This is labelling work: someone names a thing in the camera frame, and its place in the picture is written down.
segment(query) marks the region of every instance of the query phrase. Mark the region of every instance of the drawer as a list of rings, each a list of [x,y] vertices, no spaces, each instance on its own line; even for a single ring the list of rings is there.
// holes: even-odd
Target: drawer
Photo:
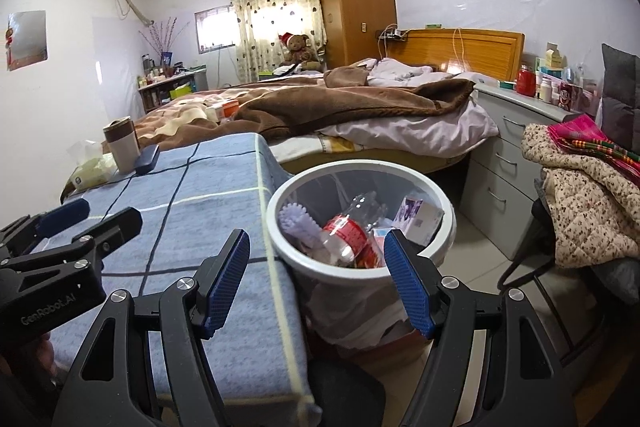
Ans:
[[[509,259],[529,228],[532,204],[500,176],[470,162],[460,211]]]
[[[517,147],[520,147],[522,133],[527,123],[540,123],[542,125],[557,123],[535,111],[525,109],[516,103],[508,102],[484,92],[478,93],[478,103],[495,121],[500,131],[500,137]]]
[[[533,179],[540,178],[540,165],[524,159],[518,147],[494,137],[475,149],[471,158],[510,182],[532,200],[538,199]]]

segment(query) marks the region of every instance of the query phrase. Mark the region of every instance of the metal screw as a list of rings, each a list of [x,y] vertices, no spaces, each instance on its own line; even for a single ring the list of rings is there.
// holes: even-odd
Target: metal screw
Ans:
[[[190,290],[191,288],[193,288],[194,284],[195,281],[191,277],[183,277],[176,283],[178,289],[180,290]]]
[[[522,301],[524,299],[524,293],[517,288],[511,288],[508,294],[514,301]]]
[[[450,290],[454,290],[455,288],[460,286],[460,281],[458,279],[456,279],[455,277],[447,275],[446,277],[442,278],[442,285],[445,288],[449,288]]]
[[[127,298],[127,292],[124,290],[116,290],[111,294],[112,302],[122,302]]]

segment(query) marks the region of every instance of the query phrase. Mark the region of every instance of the plastic bag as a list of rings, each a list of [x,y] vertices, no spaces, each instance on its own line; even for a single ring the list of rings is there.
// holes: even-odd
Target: plastic bag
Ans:
[[[375,190],[378,203],[386,204],[393,219],[405,196],[436,201],[411,181],[388,172],[343,171],[319,176],[298,187],[287,203],[299,203],[321,227],[349,206],[359,194]],[[380,344],[387,330],[407,320],[392,281],[380,285],[334,285],[294,271],[301,305],[314,331],[326,342],[347,349],[367,349]]]
[[[118,170],[113,155],[102,154],[100,143],[83,140],[74,143],[67,152],[78,165],[70,178],[76,190],[87,190],[105,184]]]

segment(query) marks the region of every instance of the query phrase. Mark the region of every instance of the pink cloth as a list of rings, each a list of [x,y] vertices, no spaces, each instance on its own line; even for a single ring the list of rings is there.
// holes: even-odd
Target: pink cloth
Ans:
[[[580,115],[572,121],[550,125],[549,136],[556,142],[556,145],[558,144],[558,138],[565,140],[583,140],[585,142],[592,140],[610,141],[595,122],[585,114]]]
[[[553,142],[564,152],[571,154],[589,155],[584,150],[571,147],[571,140],[582,140],[585,142],[606,140],[613,143],[586,114],[580,115],[572,121],[550,125],[547,130],[551,140],[553,140]],[[602,160],[615,167],[620,173],[626,175],[626,177],[636,185],[640,185],[640,175],[638,170],[634,169],[629,164],[615,158]]]

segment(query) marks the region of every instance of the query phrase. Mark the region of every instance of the striped cloth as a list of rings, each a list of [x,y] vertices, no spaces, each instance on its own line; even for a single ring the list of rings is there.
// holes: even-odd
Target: striped cloth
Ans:
[[[273,251],[264,216],[269,198],[289,177],[257,134],[165,151],[149,174],[121,176],[81,194],[91,205],[89,218],[44,241],[40,250],[66,245],[104,216],[133,206],[142,214],[142,231],[104,259],[102,284],[107,295],[119,288],[147,295],[193,276],[234,228],[244,229],[251,240],[249,264],[225,326],[203,342],[204,351],[233,425],[313,427],[321,410],[306,379],[298,297]],[[59,365],[71,365],[98,311],[51,332]],[[155,331],[150,353],[156,393],[170,406]]]
[[[640,156],[613,143],[587,115],[550,125],[548,133],[563,151],[600,158],[640,185]]]

